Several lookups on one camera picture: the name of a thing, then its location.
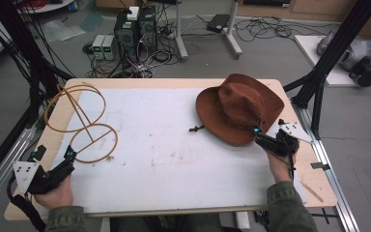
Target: table surface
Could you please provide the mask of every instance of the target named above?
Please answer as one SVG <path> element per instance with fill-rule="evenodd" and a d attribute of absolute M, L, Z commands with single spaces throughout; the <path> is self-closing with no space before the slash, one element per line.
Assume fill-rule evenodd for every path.
<path fill-rule="evenodd" d="M 285 108 L 279 118 L 284 119 L 286 122 L 295 123 L 299 122 L 298 117 L 291 106 L 289 99 L 279 81 L 272 79 L 260 79 L 261 82 L 271 88 L 285 103 Z M 155 79 L 87 79 L 78 78 L 68 81 L 66 87 L 71 87 L 80 84 L 90 84 L 98 89 L 153 89 L 153 88 L 207 88 L 212 86 L 218 86 L 223 82 L 223 79 L 170 79 L 170 78 L 155 78 Z M 50 122 L 56 122 L 58 129 L 66 129 L 73 114 L 73 109 L 67 98 L 61 98 L 56 104 L 55 109 L 50 117 Z M 56 155 L 58 154 L 59 148 L 61 147 L 62 139 L 64 135 L 60 132 L 54 131 L 46 127 L 43 131 L 42 137 L 38 143 L 43 144 L 46 147 L 46 153 L 42 159 L 42 166 L 44 170 L 49 170 Z M 314 151 L 312 150 L 311 144 L 306 142 L 300 143 L 300 149 L 297 154 L 296 168 L 300 174 L 300 180 L 304 183 L 306 188 L 304 192 L 307 196 L 307 202 L 305 207 L 307 208 L 321 208 L 321 207 L 332 207 L 336 205 L 336 197 L 333 190 L 328 182 L 328 178 L 322 169 L 313 169 L 310 165 L 312 162 L 317 162 Z M 253 210 L 264 210 L 266 205 L 262 206 L 234 206 L 234 207 L 222 207 L 218 206 L 215 208 L 200 208 L 200 209 L 184 209 L 180 211 L 133 211 L 133 212 L 121 212 L 121 213 L 103 213 L 103 214 L 90 214 L 91 217 L 104 217 L 104 216 L 134 216 L 134 215 L 153 215 L 153 214 L 192 214 L 192 213 L 204 213 L 204 212 L 230 212 L 230 211 L 253 211 Z M 5 218 L 8 220 L 25 220 L 27 217 L 14 205 L 9 204 Z"/>

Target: desk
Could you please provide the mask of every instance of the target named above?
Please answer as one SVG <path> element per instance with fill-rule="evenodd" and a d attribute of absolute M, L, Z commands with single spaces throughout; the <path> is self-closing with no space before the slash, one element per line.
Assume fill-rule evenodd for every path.
<path fill-rule="evenodd" d="M 283 88 L 277 80 L 260 80 L 267 86 L 269 86 L 282 100 L 284 100 L 285 108 L 280 115 L 286 122 L 296 122 L 298 120 L 293 107 L 283 91 Z M 68 81 L 67 87 L 90 83 L 99 89 L 151 89 L 151 88 L 164 88 L 164 89 L 179 89 L 179 88 L 207 88 L 211 86 L 218 86 L 223 82 L 223 79 L 72 79 Z M 59 129 L 65 129 L 73 111 L 66 99 L 60 99 L 57 103 L 50 121 L 57 122 Z M 55 156 L 58 153 L 59 147 L 64 135 L 56 132 L 49 128 L 43 131 L 43 135 L 39 144 L 43 144 L 46 148 L 46 154 L 43 157 L 42 165 L 45 170 L 50 168 L 51 163 L 54 161 Z M 309 191 L 305 191 L 307 194 L 308 202 L 305 204 L 308 208 L 321 208 L 321 207 L 333 207 L 336 205 L 336 197 L 332 191 L 332 188 L 328 182 L 327 176 L 322 169 L 313 169 L 310 165 L 312 162 L 317 162 L 315 153 L 312 150 L 310 144 L 301 142 L 300 149 L 298 151 L 297 158 L 297 170 L 300 173 L 301 180 L 315 191 L 323 201 L 319 200 L 316 196 L 311 194 Z M 241 178 L 244 179 L 245 173 L 242 173 Z M 252 195 L 250 192 L 241 192 L 242 195 Z M 175 209 L 175 210 L 158 210 L 158 211 L 142 211 L 133 210 L 125 212 L 103 212 L 98 214 L 89 214 L 90 217 L 111 217 L 111 216 L 140 216 L 140 215 L 161 215 L 161 214 L 192 214 L 192 213 L 204 213 L 204 212 L 241 212 L 241 211 L 254 211 L 264 210 L 266 205 L 226 205 L 230 199 L 223 199 L 224 205 L 217 205 L 211 208 L 198 208 L 198 209 Z M 15 206 L 10 204 L 5 212 L 5 218 L 8 220 L 20 220 L 26 219 L 25 215 Z"/>

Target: hand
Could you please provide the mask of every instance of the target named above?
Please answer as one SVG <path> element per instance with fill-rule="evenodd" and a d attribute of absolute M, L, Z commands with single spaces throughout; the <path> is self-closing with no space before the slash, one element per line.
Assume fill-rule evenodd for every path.
<path fill-rule="evenodd" d="M 279 157 L 272 152 L 265 150 L 267 153 L 268 160 L 270 162 L 270 170 L 273 175 L 273 178 L 275 179 L 276 183 L 279 182 L 292 182 L 291 174 L 290 174 L 290 166 L 289 166 L 289 159 L 288 157 Z M 293 162 L 296 161 L 297 154 L 294 154 L 293 156 Z"/>
<path fill-rule="evenodd" d="M 58 188 L 46 194 L 35 194 L 34 196 L 35 200 L 48 210 L 63 206 L 71 206 L 73 204 L 71 175 L 69 175 Z"/>

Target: gray floor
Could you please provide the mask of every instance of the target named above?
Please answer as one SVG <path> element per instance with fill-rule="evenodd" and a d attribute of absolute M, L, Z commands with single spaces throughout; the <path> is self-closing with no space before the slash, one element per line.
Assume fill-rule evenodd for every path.
<path fill-rule="evenodd" d="M 71 14 L 67 10 L 43 14 L 43 22 L 64 19 L 67 26 L 87 22 L 93 12 L 81 9 Z M 184 27 L 192 20 L 185 20 Z M 113 32 L 114 22 L 93 23 L 92 31 L 64 42 L 50 43 L 66 66 L 76 76 L 90 70 L 90 62 L 81 52 L 84 44 L 96 34 Z M 195 23 L 193 28 L 201 28 Z M 318 30 L 326 33 L 328 28 Z M 184 37 L 189 59 L 184 63 L 157 68 L 154 78 L 225 78 L 230 73 L 245 73 L 256 78 L 278 79 L 288 84 L 312 69 L 297 44 L 287 39 L 255 40 L 245 43 L 237 38 L 243 55 L 235 59 L 223 36 Z M 294 96 L 297 90 L 288 93 Z M 9 56 L 0 55 L 0 144 L 28 105 L 28 85 Z M 327 87 L 321 117 L 321 136 L 333 169 L 348 199 L 360 231 L 371 231 L 371 88 Z M 34 231 L 31 224 L 11 222 L 3 218 L 9 200 L 0 190 L 0 231 Z M 222 214 L 224 225 L 234 225 L 229 214 Z M 342 231 L 339 221 L 315 217 L 320 231 Z M 90 218 L 88 231 L 99 231 L 100 220 Z M 265 231 L 251 216 L 251 231 Z"/>

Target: cowboy hat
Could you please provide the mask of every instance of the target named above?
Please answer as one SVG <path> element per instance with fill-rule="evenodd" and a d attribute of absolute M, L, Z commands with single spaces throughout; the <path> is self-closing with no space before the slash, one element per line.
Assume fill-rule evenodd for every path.
<path fill-rule="evenodd" d="M 204 126 L 232 145 L 246 145 L 255 139 L 253 129 L 267 132 L 284 108 L 284 102 L 270 88 L 244 74 L 230 74 L 217 87 L 203 90 L 196 110 Z"/>

